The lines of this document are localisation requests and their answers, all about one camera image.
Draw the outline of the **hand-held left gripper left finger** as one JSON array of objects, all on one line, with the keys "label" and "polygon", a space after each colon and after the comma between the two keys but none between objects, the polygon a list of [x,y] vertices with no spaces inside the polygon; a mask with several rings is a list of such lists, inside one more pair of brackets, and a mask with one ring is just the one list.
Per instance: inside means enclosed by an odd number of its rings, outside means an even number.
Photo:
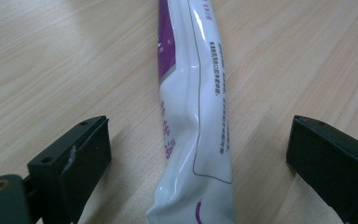
[{"label": "hand-held left gripper left finger", "polygon": [[76,224],[111,161],[108,118],[84,120],[28,163],[45,224]]}]

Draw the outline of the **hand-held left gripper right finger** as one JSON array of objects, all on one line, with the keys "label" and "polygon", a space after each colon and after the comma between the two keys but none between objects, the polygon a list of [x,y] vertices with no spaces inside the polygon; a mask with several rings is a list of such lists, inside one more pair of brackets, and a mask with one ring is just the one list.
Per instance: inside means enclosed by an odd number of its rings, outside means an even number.
[{"label": "hand-held left gripper right finger", "polygon": [[342,222],[358,224],[358,140],[325,122],[295,116],[286,163]]}]

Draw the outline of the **white and purple toothpaste tube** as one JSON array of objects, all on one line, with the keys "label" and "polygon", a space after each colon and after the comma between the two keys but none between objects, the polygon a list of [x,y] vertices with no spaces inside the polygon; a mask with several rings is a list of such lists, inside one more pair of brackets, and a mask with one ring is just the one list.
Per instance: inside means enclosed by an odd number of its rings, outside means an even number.
[{"label": "white and purple toothpaste tube", "polygon": [[158,0],[167,166],[147,224],[235,224],[223,46],[211,0]]}]

